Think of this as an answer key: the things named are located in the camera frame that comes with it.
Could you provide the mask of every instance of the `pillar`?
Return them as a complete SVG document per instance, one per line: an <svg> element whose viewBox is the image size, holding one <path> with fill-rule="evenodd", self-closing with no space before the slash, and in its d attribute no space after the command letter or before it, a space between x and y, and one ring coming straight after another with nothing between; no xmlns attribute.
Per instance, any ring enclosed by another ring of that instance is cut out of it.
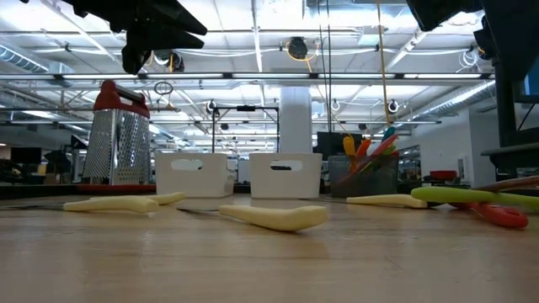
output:
<svg viewBox="0 0 539 303"><path fill-rule="evenodd" d="M280 89L280 152L312 152L312 108L309 87Z"/></svg>

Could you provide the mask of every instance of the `wooden countertop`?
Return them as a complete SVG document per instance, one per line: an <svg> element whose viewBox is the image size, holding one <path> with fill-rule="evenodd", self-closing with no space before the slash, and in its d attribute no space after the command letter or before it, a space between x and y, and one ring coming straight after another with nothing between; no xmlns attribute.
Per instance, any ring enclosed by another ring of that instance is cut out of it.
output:
<svg viewBox="0 0 539 303"><path fill-rule="evenodd" d="M0 211L0 301L536 301L534 217L512 231L462 211L248 196L186 203L325 205L330 221L287 234L173 206L150 215Z"/></svg>

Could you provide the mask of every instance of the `white plastic bin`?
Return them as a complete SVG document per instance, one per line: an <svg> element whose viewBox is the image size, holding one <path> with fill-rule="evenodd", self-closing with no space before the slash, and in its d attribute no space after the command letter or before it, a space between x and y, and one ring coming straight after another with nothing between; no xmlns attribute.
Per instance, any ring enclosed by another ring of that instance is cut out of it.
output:
<svg viewBox="0 0 539 303"><path fill-rule="evenodd" d="M156 153L155 175L157 194L222 198L234 191L234 173L227 169L225 154Z"/></svg>
<svg viewBox="0 0 539 303"><path fill-rule="evenodd" d="M251 195L258 199L319 196L322 154L252 153Z"/></svg>

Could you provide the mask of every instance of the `bin handle cutout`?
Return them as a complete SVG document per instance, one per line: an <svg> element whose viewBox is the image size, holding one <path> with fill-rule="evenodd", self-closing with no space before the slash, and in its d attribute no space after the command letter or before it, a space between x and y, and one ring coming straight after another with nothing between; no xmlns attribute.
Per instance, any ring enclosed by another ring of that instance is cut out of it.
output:
<svg viewBox="0 0 539 303"><path fill-rule="evenodd" d="M197 171L204 167L204 163L199 159L178 159L172 161L170 167L174 170Z"/></svg>
<svg viewBox="0 0 539 303"><path fill-rule="evenodd" d="M303 163L299 160L274 160L269 166L274 171L299 172L303 169Z"/></svg>

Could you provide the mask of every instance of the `cheese grater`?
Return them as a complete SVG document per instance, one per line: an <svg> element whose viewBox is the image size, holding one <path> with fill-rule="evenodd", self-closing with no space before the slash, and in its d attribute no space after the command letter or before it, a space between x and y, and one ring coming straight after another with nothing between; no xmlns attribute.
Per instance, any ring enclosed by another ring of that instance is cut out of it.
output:
<svg viewBox="0 0 539 303"><path fill-rule="evenodd" d="M151 174L150 111L144 95L107 80L101 85L93 109L83 182L148 184Z"/></svg>

